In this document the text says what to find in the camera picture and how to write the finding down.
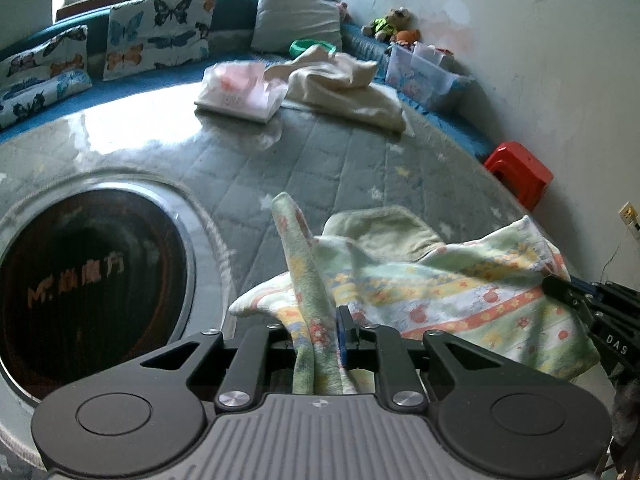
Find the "stuffed animal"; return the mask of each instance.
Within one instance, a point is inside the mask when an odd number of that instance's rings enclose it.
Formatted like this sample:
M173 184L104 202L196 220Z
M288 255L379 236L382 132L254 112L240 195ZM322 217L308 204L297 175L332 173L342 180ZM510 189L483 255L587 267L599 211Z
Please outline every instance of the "stuffed animal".
M362 33L388 43L393 35L407 28L410 18L411 13L404 7L391 9L384 18L373 20L369 25L362 27Z
M404 41L412 45L416 41L420 41L420 31L417 28L412 28L411 30L400 30L397 34L394 34L391 37L392 43L399 41Z
M351 21L351 15L347 10L347 2L340 2L339 4L335 4L338 7L338 14L340 14L340 23L349 23Z

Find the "plastic storage box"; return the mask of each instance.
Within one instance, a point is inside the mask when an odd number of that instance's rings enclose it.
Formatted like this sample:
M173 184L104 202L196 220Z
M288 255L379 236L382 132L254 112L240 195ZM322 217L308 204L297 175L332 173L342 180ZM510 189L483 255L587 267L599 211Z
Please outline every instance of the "plastic storage box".
M449 72L456 71L456 62L454 61L453 56L447 56L444 52L436 50L435 48L430 48L424 43L420 43L420 41L415 42L414 54L426 59L427 61L431 61L434 65L437 65L444 70Z
M394 44L385 81L429 111L449 112L473 78L448 72Z

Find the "orange plush toy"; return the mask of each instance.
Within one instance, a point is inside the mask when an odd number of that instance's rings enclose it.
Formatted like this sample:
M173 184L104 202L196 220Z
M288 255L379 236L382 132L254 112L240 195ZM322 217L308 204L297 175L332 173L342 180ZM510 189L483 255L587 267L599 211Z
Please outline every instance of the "orange plush toy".
M398 44L407 50L413 50L416 41L420 41L420 31L417 28L400 30L391 37L391 44ZM391 46L385 50L385 53L391 54Z
M401 30L391 37L391 41L395 43L405 41L409 45L412 45L416 41L420 41L420 31L417 28L414 28L412 30Z

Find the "plastic bag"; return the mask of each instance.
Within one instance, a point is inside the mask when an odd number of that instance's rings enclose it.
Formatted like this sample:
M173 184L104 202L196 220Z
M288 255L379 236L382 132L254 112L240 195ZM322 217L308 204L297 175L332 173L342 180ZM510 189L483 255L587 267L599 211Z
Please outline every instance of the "plastic bag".
M204 71L195 103L206 110L267 123L287 94L281 80L263 79L266 65L259 61L217 63Z
M451 54L438 50L435 45L425 45L419 41L415 42L414 55L419 56L443 70L448 72L456 72L456 65Z

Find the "teddy bear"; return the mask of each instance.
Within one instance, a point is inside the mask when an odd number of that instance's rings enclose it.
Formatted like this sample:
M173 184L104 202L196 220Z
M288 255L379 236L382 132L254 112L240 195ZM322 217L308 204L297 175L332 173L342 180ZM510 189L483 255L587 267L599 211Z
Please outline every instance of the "teddy bear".
M391 37L409 25L411 13L404 7L391 9L384 18L377 18L362 27L362 33L370 38L388 43Z

